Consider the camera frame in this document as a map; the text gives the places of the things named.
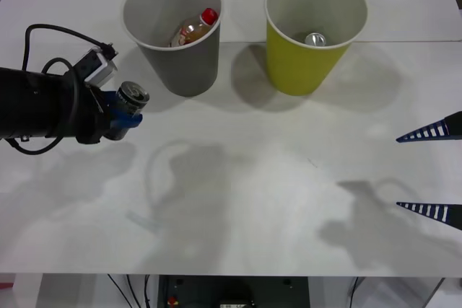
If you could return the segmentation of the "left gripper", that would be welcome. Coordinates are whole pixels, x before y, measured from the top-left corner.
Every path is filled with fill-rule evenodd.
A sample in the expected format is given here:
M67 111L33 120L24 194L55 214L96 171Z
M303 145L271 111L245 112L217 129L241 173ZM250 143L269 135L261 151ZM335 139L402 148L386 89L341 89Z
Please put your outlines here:
M98 144L110 129L130 129L139 126L143 115L119 112L117 99L115 91L101 91L89 84L83 87L73 125L78 143Z

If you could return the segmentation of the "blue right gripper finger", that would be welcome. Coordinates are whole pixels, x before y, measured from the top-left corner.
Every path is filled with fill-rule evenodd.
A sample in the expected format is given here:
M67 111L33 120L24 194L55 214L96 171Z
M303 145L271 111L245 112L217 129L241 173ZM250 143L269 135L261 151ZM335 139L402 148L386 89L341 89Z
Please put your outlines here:
M417 141L461 140L462 112L456 112L435 123L430 123L396 139L398 143Z
M396 205L457 230L462 230L461 204L396 202Z

